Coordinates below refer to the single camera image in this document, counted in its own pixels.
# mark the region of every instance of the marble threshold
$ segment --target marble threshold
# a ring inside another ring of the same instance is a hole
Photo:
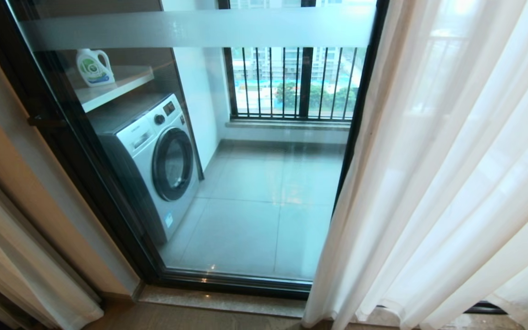
[[[145,286],[138,295],[137,302],[288,318],[301,318],[306,303],[305,301],[293,299],[191,291],[159,286]],[[388,328],[399,328],[400,326],[398,316],[384,307],[376,307],[365,321],[360,321],[354,317],[350,322]],[[508,315],[467,313],[462,314],[442,327],[442,330],[495,329],[523,330],[522,326],[513,321]]]

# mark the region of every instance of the window sill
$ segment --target window sill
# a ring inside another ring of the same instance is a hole
[[[266,121],[262,119],[233,119],[225,123],[226,127],[257,128],[257,129],[294,129],[294,130],[324,130],[349,132],[350,123],[320,122],[320,121]]]

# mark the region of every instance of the frosted glass strip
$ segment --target frosted glass strip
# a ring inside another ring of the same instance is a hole
[[[21,23],[32,50],[368,45],[373,5],[119,13]]]

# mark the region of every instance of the washing machine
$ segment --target washing machine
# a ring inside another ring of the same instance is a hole
[[[172,238],[198,189],[188,118],[174,94],[113,103],[88,117],[141,220],[138,230],[161,246]]]

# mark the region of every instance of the sheer curtain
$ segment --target sheer curtain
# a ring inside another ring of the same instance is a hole
[[[391,0],[302,324],[482,299],[528,329],[528,1]]]
[[[103,316],[1,190],[0,293],[48,328],[77,330]],[[17,326],[2,310],[0,320]]]

